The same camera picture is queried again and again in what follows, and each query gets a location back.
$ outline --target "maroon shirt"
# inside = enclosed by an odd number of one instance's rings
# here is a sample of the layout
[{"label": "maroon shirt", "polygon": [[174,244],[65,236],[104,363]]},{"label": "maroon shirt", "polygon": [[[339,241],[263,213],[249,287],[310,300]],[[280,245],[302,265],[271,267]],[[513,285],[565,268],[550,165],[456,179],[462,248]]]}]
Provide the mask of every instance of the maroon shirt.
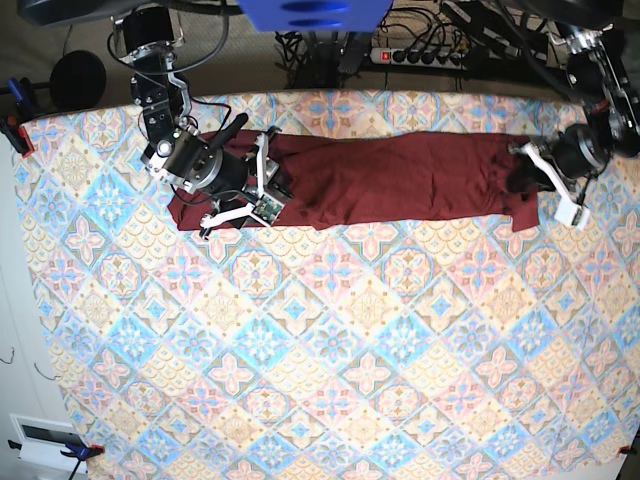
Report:
[{"label": "maroon shirt", "polygon": [[[238,156],[259,132],[243,130],[226,146]],[[269,157],[291,177],[293,194],[274,226],[313,226],[396,220],[451,220],[490,214],[513,217],[513,230],[538,225],[537,196],[509,193],[508,175],[521,160],[503,134],[410,133],[379,139],[334,140],[278,134]],[[204,199],[202,193],[185,200]],[[209,203],[169,211],[179,230],[199,230]]]}]

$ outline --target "table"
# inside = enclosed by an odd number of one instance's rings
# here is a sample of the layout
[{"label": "table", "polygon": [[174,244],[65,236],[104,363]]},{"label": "table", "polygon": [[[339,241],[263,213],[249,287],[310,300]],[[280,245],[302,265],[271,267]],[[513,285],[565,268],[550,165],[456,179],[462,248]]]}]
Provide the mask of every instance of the table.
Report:
[{"label": "table", "polygon": [[[247,128],[550,134],[578,107],[423,92],[215,97]],[[201,130],[222,113],[196,105]],[[580,233],[552,220],[178,232],[137,107],[27,125],[34,294],[91,478],[530,478],[606,463],[640,423],[640,164]]]}]

